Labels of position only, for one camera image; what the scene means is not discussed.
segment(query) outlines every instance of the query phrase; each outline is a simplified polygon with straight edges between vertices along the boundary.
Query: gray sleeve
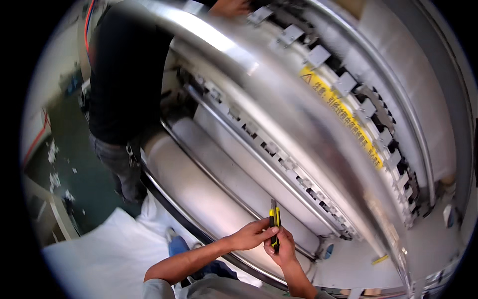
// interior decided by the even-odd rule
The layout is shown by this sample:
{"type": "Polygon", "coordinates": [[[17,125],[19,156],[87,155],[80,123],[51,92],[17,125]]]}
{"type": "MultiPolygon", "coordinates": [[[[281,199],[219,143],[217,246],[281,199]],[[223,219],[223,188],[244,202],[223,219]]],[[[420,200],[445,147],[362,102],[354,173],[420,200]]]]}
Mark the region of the gray sleeve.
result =
{"type": "Polygon", "coordinates": [[[335,299],[335,298],[327,294],[326,292],[320,290],[317,293],[317,295],[314,297],[314,299],[335,299]]]}
{"type": "Polygon", "coordinates": [[[167,281],[150,279],[143,283],[143,299],[174,299],[174,292],[167,281]]]}

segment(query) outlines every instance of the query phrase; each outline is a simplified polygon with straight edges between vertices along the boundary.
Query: floor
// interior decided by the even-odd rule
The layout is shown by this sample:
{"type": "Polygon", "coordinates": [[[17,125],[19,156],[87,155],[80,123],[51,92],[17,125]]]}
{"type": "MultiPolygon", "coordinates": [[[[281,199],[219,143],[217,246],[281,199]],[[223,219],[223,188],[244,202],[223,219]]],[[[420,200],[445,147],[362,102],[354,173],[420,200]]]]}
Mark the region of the floor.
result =
{"type": "Polygon", "coordinates": [[[80,234],[103,223],[116,207],[121,207],[132,217],[138,216],[141,207],[123,203],[122,198],[114,193],[111,174],[91,150],[88,123],[80,111],[77,94],[56,101],[48,113],[52,135],[35,152],[25,174],[49,189],[50,172],[58,173],[61,186],[54,190],[54,194],[62,197],[69,190],[75,198],[73,211],[80,234]],[[47,158],[53,139],[59,153],[55,164],[51,165],[47,158]]]}

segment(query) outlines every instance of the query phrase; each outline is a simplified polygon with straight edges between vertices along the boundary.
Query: worker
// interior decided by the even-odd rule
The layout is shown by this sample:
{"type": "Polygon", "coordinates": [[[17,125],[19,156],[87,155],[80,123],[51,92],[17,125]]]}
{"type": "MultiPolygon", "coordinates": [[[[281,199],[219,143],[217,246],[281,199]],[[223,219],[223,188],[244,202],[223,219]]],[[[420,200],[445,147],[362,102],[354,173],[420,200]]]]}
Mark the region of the worker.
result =
{"type": "MultiPolygon", "coordinates": [[[[249,12],[246,0],[198,1],[212,6],[209,13],[216,16],[249,12]]],[[[125,0],[101,15],[90,41],[89,138],[126,203],[140,203],[146,196],[137,159],[151,136],[147,132],[160,127],[163,70],[172,38],[145,7],[125,0]]]]}
{"type": "Polygon", "coordinates": [[[216,261],[232,251],[249,250],[264,242],[265,252],[282,269],[289,292],[295,298],[332,299],[317,290],[309,281],[295,256],[292,234],[283,227],[269,227],[269,219],[251,222],[236,233],[211,244],[189,250],[184,239],[177,235],[168,237],[170,257],[148,269],[144,276],[143,299],[174,299],[171,285],[181,283],[177,298],[227,299],[227,298],[276,298],[270,294],[237,280],[235,273],[224,263],[216,261]],[[271,237],[276,235],[281,244],[274,253],[271,237]],[[192,281],[189,286],[184,282],[192,281]]]}

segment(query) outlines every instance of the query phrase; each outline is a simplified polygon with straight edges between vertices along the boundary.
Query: hand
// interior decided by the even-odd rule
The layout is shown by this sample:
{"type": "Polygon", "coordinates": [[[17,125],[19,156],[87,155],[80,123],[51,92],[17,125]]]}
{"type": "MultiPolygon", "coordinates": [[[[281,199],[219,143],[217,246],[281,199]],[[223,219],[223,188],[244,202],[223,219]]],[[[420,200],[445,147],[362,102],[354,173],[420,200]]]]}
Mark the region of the hand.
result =
{"type": "Polygon", "coordinates": [[[217,0],[209,13],[214,16],[232,18],[249,14],[250,10],[247,0],[217,0]]]}
{"type": "Polygon", "coordinates": [[[298,262],[295,257],[295,242],[292,234],[285,228],[281,227],[277,233],[277,238],[279,238],[279,243],[281,244],[278,254],[274,253],[274,248],[271,246],[270,239],[264,241],[264,250],[272,260],[274,260],[274,262],[281,268],[289,265],[291,262],[298,262]]]}
{"type": "Polygon", "coordinates": [[[249,250],[260,245],[264,240],[270,239],[279,229],[269,227],[269,218],[254,221],[241,228],[236,233],[223,238],[229,251],[249,250]]]}

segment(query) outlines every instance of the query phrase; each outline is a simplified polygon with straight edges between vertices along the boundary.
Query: yellow warning label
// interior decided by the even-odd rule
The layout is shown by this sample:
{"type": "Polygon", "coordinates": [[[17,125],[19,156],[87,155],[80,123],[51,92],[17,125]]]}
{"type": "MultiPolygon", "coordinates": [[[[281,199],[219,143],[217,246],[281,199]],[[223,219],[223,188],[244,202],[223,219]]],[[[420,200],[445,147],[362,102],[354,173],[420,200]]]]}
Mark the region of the yellow warning label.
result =
{"type": "Polygon", "coordinates": [[[374,163],[375,168],[381,169],[383,162],[377,154],[377,150],[372,145],[372,142],[367,137],[358,122],[352,116],[352,113],[342,103],[342,101],[335,95],[327,84],[325,84],[319,76],[309,69],[308,66],[300,71],[300,77],[309,84],[326,103],[337,114],[342,123],[350,129],[355,135],[360,145],[363,147],[370,160],[374,163]]]}

